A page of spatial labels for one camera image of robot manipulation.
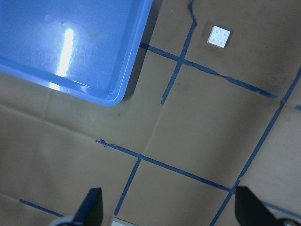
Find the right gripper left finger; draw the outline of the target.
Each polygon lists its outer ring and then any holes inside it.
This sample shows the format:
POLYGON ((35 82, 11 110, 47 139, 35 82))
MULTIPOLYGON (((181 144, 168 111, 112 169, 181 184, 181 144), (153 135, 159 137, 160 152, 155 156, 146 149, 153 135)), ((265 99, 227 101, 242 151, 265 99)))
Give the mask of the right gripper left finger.
POLYGON ((103 196, 101 188, 91 188, 76 212, 73 226, 100 226, 103 221, 103 196))

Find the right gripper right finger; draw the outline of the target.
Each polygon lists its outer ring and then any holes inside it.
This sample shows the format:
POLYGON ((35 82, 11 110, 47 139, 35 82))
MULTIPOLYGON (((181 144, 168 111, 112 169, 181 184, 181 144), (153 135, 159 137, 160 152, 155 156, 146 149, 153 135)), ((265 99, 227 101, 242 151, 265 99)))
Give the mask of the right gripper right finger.
POLYGON ((240 226, 278 226, 274 215, 247 186, 238 186, 235 195, 235 217, 240 226))

